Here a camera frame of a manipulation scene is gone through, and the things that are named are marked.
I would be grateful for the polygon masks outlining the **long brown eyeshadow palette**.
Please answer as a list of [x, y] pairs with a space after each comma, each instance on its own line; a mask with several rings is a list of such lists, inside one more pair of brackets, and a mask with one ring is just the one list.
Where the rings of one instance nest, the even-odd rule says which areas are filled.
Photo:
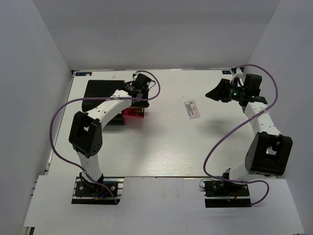
[[134, 107], [133, 108], [134, 113], [143, 113], [144, 112], [144, 108], [143, 107]]

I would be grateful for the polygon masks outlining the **clear false eyelash box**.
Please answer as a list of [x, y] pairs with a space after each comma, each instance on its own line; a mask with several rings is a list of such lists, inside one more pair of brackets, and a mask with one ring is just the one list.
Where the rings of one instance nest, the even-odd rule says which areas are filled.
[[201, 117], [195, 100], [185, 101], [184, 106], [189, 119], [196, 119]]

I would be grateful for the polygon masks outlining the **pink black makeup drawer organizer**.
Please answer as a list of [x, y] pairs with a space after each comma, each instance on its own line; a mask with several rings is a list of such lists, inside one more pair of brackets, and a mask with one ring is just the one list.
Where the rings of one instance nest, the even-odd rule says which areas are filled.
[[[84, 97], [110, 97], [120, 88], [125, 81], [123, 80], [89, 80], [86, 86]], [[84, 100], [82, 101], [82, 112], [87, 112], [101, 104], [101, 100]], [[143, 113], [134, 113], [133, 106], [117, 114], [108, 125], [125, 125], [130, 118], [144, 119]]]

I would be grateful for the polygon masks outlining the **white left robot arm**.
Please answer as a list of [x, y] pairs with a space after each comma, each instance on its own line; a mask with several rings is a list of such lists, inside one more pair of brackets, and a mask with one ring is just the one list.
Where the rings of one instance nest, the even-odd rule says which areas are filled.
[[92, 195], [103, 191], [103, 174], [98, 152], [103, 144], [103, 128], [128, 108], [144, 109], [152, 80], [142, 74], [134, 74], [130, 82], [123, 80], [90, 80], [85, 91], [82, 110], [74, 117], [69, 142], [79, 156], [83, 168], [80, 178], [87, 183]]

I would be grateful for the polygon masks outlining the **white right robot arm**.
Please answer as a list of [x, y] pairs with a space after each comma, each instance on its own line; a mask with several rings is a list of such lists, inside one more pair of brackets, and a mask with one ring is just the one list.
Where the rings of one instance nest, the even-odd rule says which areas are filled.
[[231, 80], [222, 79], [205, 95], [224, 103], [237, 101], [254, 133], [244, 163], [230, 168], [221, 178], [221, 190], [226, 195], [233, 195], [238, 184], [282, 176], [288, 163], [293, 142], [274, 125], [268, 111], [270, 106], [260, 96], [261, 82], [260, 75], [237, 72]]

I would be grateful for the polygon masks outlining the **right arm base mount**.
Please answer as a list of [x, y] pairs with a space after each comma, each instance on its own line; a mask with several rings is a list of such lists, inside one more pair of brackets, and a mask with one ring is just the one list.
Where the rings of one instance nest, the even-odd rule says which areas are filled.
[[248, 208], [251, 207], [247, 185], [204, 179], [199, 183], [204, 191], [206, 208]]

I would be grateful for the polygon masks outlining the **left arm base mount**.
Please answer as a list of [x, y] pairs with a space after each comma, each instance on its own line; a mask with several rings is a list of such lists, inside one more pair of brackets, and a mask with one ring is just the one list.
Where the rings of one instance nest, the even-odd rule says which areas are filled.
[[72, 204], [77, 205], [117, 205], [121, 199], [124, 178], [104, 178], [103, 184], [113, 193], [117, 203], [106, 188], [96, 186], [92, 189], [76, 178], [72, 195]]

